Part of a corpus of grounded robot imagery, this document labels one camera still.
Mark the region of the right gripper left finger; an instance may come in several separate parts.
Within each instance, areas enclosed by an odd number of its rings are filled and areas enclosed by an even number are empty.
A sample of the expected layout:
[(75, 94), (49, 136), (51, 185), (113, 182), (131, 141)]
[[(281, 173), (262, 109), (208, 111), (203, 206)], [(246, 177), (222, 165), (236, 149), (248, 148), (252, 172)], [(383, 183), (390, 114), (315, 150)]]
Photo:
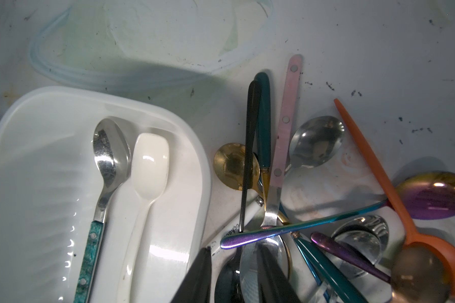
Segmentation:
[(199, 251), (171, 302), (209, 302), (211, 278), (211, 248), (203, 247)]

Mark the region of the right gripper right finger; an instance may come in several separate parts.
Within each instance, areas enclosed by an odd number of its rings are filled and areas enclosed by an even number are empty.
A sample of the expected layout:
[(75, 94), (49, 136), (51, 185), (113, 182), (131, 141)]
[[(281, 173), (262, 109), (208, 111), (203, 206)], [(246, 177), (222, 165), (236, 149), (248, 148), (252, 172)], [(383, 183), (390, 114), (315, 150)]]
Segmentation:
[(268, 247), (257, 248), (259, 302), (301, 303)]

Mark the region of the white plastic spoon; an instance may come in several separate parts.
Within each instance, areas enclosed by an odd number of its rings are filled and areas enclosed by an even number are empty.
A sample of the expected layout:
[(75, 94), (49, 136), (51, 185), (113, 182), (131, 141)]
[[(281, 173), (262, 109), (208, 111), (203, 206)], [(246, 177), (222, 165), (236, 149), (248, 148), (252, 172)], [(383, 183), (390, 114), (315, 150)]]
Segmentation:
[(136, 139), (131, 168), (131, 181), (141, 203), (127, 245), (117, 302), (130, 302), (133, 271), (150, 207), (164, 193), (169, 174), (169, 143), (163, 136), (142, 133)]

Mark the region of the silver spoon green marbled handle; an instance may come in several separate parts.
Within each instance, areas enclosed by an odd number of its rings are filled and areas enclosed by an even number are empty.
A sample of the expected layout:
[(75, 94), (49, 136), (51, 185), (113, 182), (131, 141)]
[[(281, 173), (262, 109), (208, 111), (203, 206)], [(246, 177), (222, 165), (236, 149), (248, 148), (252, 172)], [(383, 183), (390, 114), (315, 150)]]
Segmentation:
[(99, 122), (92, 145), (94, 161), (103, 179), (103, 188), (88, 231), (74, 302), (89, 301), (104, 236), (107, 207), (112, 195), (128, 179), (131, 167), (129, 146), (120, 127), (112, 119), (106, 118)]

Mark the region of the white plastic storage box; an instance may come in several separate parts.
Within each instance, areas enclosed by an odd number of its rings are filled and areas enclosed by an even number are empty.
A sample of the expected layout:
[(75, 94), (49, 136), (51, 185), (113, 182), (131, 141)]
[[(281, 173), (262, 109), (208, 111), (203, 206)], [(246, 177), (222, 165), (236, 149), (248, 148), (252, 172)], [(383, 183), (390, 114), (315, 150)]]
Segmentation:
[(211, 170), (192, 128), (163, 108), (66, 87), (34, 90), (0, 121), (0, 302), (72, 302), (87, 232), (102, 191), (98, 123), (115, 121), (134, 147), (165, 137), (170, 169), (145, 224), (132, 302), (170, 302), (198, 254)]

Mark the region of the rose gold spoon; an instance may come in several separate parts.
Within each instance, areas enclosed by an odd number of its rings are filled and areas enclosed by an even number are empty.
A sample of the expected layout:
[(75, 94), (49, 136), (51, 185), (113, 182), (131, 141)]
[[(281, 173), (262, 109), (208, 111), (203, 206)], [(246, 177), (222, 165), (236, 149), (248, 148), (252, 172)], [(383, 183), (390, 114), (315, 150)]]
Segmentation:
[(387, 275), (325, 234), (314, 232), (311, 240), (322, 250), (390, 284), (392, 302), (446, 302), (451, 295), (450, 274), (423, 246), (404, 247), (394, 260), (391, 275)]

